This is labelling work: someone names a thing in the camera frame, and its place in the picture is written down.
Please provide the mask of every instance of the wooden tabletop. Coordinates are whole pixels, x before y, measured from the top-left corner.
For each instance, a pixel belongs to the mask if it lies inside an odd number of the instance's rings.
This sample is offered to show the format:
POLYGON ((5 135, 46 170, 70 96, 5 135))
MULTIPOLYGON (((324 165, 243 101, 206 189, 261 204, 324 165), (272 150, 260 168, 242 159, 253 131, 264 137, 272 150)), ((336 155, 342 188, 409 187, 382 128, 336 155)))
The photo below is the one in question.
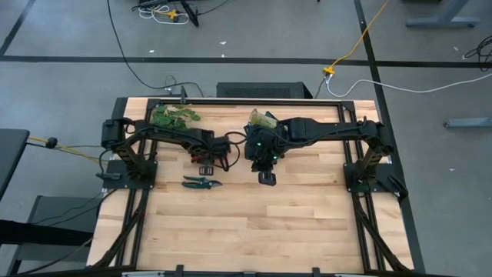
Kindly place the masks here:
MULTIPOLYGON (((146 98, 129 98, 125 117, 143 119, 146 104, 146 98)), ((354 104, 359 119, 378 121, 373 101, 354 104)), ((190 108, 201 121, 188 127, 214 130, 216 136, 243 132, 253 108, 269 111, 279 120, 308 117, 339 122, 337 109, 326 106, 190 108)), ((198 165, 190 163, 189 154, 180 146, 158 144, 158 174, 148 200, 138 269, 175 270, 176 265, 184 265, 187 271, 311 272, 319 267, 324 273, 363 272, 351 195, 344 184, 342 142, 290 150, 274 167, 277 185, 273 187, 258 184, 251 161, 244 159, 244 146, 240 149, 239 162, 229 172, 215 169, 211 179, 223 186, 197 190, 181 186, 183 175, 198 175, 198 165)), ((229 160, 236 156, 232 148, 229 160)), ((413 268, 397 199, 390 193, 372 195, 381 236, 402 263, 413 268)), ((128 190, 120 190, 102 204, 88 265, 102 257, 121 231, 127 198, 128 190)), ((366 237, 376 268, 373 243, 367 233, 366 237)), ((126 264, 130 252, 128 243, 126 264)))

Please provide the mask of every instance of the concrete floor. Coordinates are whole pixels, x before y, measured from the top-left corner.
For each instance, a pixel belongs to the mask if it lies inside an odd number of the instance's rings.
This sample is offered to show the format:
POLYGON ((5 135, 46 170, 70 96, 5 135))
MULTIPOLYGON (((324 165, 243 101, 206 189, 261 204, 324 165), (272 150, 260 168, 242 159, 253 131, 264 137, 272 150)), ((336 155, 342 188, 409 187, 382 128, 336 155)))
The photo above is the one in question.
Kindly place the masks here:
MULTIPOLYGON (((205 10, 220 2, 203 0, 197 5, 205 10)), ((366 18, 371 19, 383 2, 363 1, 366 18)), ((2 38, 26 3, 0 0, 2 38)), ((338 58, 361 33, 352 1, 231 0, 201 17, 200 28, 158 25, 139 18, 130 11, 136 0, 111 3, 125 53, 134 57, 338 58)), ((438 12, 447 3, 390 2, 370 31, 376 59, 461 62, 465 52, 490 35, 489 1, 469 2, 463 10, 463 16, 483 20, 474 29, 410 30, 404 26, 406 17, 438 12)), ((119 57, 120 53, 105 1, 37 0, 6 55, 119 57)), ((364 46, 350 59, 366 60, 364 46)), ((206 96, 215 96, 217 82, 303 81, 314 92, 323 68, 168 63, 133 67, 152 85, 163 84, 164 77, 172 74, 178 81, 197 82, 206 96)), ((380 67, 379 72, 382 82, 413 89, 483 75, 477 68, 380 67)), ((371 78, 367 66, 340 65, 332 89, 344 93, 360 78, 371 78)), ((489 79, 426 95, 384 90, 428 273, 484 276, 490 271, 492 134, 448 131, 442 123, 451 117, 491 116, 491 84, 489 79)), ((101 122, 111 116, 115 98, 162 93, 142 86, 122 63, 0 62, 0 128, 26 128, 32 135, 56 136, 72 145, 98 144, 101 122)), ((192 87, 188 93, 198 96, 192 87)), ((324 89, 321 98, 331 96, 324 89)), ((375 99, 374 86, 359 85, 348 98, 375 99)), ((96 155, 98 150, 88 152, 96 155)), ((36 195, 92 197, 101 188, 94 177, 97 170, 95 164, 78 157, 27 148, 0 202, 0 217, 25 221, 36 195)), ((12 248, 2 246, 0 256, 9 253, 12 248)))

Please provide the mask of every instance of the leafy plant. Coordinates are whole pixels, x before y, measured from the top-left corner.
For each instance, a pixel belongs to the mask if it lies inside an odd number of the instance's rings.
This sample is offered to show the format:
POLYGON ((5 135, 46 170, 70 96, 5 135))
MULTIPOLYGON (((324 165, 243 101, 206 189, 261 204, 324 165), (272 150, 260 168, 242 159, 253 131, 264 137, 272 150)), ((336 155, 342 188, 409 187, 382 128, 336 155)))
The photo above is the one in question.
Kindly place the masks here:
POLYGON ((182 105, 173 105, 175 110, 170 110, 166 105, 158 106, 154 112, 154 124, 165 128, 186 129, 186 122, 200 121, 201 117, 195 111, 182 105))

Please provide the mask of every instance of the black floor stripe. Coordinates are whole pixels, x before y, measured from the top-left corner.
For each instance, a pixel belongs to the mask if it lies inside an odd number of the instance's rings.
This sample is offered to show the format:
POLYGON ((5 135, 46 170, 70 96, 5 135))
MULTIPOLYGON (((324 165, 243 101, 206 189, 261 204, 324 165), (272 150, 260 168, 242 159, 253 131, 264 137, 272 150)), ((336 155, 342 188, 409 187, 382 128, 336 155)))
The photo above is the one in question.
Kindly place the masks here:
MULTIPOLYGON (((332 58, 159 58, 129 57, 130 63, 194 63, 194 64, 256 64, 256 65, 330 65, 332 58)), ((121 57, 49 57, 49 56, 0 56, 0 62, 86 62, 119 63, 125 62, 121 57)), ((365 60, 343 60, 339 65, 369 66, 365 60)), ((492 68, 492 63, 478 62, 412 62, 412 61, 374 61, 378 67, 402 68, 492 68)))
POLYGON ((5 53, 7 52, 8 47, 10 46, 12 41, 14 40, 15 35, 17 35, 18 30, 21 28, 22 23, 24 22, 25 18, 28 16, 28 14, 31 11, 31 8, 35 2, 36 2, 36 0, 29 0, 27 5, 22 10, 22 13, 18 17, 17 21, 15 22, 14 27, 12 27, 12 30, 10 30, 9 34, 7 35, 5 40, 3 41, 3 45, 0 48, 0 56, 5 55, 5 53))
MULTIPOLYGON (((281 65, 328 65, 335 61, 331 58, 145 58, 127 57, 130 63, 195 63, 195 64, 281 64, 281 65)), ((122 57, 40 57, 14 56, 0 57, 0 62, 125 62, 122 57)), ((347 60, 339 65, 369 65, 367 61, 347 60)))
MULTIPOLYGON (((367 25, 366 19, 364 17, 364 10, 362 9, 361 0, 354 0, 354 4, 362 33, 366 29, 367 25)), ((367 32, 367 34, 364 36, 364 46, 366 48, 367 60, 369 61, 369 69, 371 70, 372 79, 375 82, 381 82, 381 77, 379 76, 379 71, 377 70, 376 58, 374 57, 374 51, 372 49, 371 37, 369 36, 369 32, 367 32)), ((394 165, 395 174, 401 181, 404 182, 403 167, 401 165, 400 156, 398 154, 396 139, 394 137, 393 127, 391 125, 390 113, 387 108, 386 98, 384 97, 383 87, 374 84, 374 89, 376 91, 377 104, 379 106, 381 120, 384 125, 390 129, 391 138, 394 143, 394 154, 391 155, 391 161, 394 165)), ((424 273, 424 260, 422 258, 421 247, 418 242, 417 230, 415 229, 414 217, 409 201, 407 201, 405 209, 402 209, 402 213, 404 213, 405 230, 407 232, 407 239, 409 241, 414 268, 418 272, 424 273)))

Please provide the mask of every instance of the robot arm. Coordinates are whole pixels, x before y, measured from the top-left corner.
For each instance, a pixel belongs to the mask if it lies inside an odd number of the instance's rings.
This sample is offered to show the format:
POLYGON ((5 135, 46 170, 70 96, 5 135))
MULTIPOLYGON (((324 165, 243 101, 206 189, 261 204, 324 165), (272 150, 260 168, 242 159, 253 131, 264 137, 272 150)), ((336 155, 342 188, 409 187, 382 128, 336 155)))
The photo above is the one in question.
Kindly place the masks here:
POLYGON ((357 161, 361 179, 375 176, 375 168, 383 156, 393 152, 390 136, 381 123, 372 121, 320 123, 312 118, 290 118, 277 121, 267 114, 265 120, 252 122, 244 127, 247 133, 246 159, 253 161, 251 167, 258 174, 258 181, 275 185, 275 174, 271 173, 278 159, 290 149, 313 145, 319 141, 363 140, 370 149, 363 160, 357 161))
POLYGON ((151 174, 143 155, 138 155, 132 146, 136 142, 149 139, 180 145, 188 151, 193 162, 201 163, 200 175, 214 174, 214 161, 218 159, 221 167, 229 170, 228 153, 231 151, 226 137, 214 137, 214 132, 200 128, 174 130, 162 128, 144 120, 132 121, 129 118, 109 119, 103 123, 101 146, 111 149, 127 165, 127 172, 135 177, 145 178, 151 174), (135 131, 125 138, 128 126, 134 126, 135 131))

